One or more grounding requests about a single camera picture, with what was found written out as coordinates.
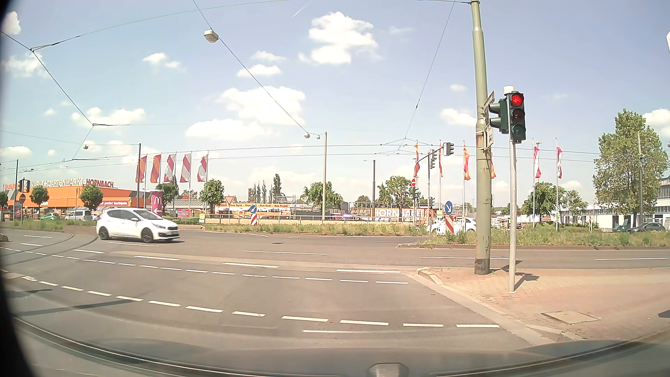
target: blue directional arrow sign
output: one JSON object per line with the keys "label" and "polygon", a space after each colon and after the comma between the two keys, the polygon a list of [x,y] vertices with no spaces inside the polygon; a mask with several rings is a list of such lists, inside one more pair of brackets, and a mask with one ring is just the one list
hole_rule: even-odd
{"label": "blue directional arrow sign", "polygon": [[444,213],[448,215],[451,215],[454,212],[454,205],[452,202],[448,201],[447,203],[444,203]]}

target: manhole cover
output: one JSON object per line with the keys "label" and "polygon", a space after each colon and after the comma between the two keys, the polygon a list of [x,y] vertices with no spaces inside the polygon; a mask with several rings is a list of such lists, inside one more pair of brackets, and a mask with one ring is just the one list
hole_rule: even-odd
{"label": "manhole cover", "polygon": [[581,323],[581,322],[598,321],[597,318],[593,318],[589,315],[581,314],[573,310],[550,311],[548,313],[542,313],[542,314],[546,315],[549,318],[565,322],[569,325],[574,325],[575,323]]}

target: street lamp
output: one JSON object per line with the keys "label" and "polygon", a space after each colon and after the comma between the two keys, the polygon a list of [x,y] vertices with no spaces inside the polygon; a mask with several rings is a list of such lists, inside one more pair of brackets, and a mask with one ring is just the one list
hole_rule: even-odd
{"label": "street lamp", "polygon": [[[305,133],[305,139],[309,139],[311,135],[315,135],[316,139],[321,139],[321,134],[318,133]],[[321,184],[321,225],[324,224],[326,220],[326,160],[328,156],[328,132],[324,132],[324,179]]]}

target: road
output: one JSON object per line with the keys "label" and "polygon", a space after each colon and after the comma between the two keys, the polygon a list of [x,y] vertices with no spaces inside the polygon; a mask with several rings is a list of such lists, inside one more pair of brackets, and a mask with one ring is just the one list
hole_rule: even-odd
{"label": "road", "polygon": [[[187,345],[519,349],[540,338],[416,276],[423,266],[470,266],[472,251],[397,248],[406,237],[183,231],[179,242],[143,244],[6,234],[2,262],[17,316],[119,349],[139,347],[138,339],[169,353]],[[502,252],[493,256],[494,268],[507,265]],[[665,267],[668,258],[667,250],[519,250],[529,268]]]}

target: red traffic light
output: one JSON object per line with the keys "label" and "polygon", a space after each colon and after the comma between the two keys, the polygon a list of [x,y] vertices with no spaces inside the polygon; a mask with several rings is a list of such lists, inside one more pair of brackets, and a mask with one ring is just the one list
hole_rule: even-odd
{"label": "red traffic light", "polygon": [[521,93],[514,93],[511,98],[512,101],[512,106],[514,107],[519,107],[523,105],[523,94]]}

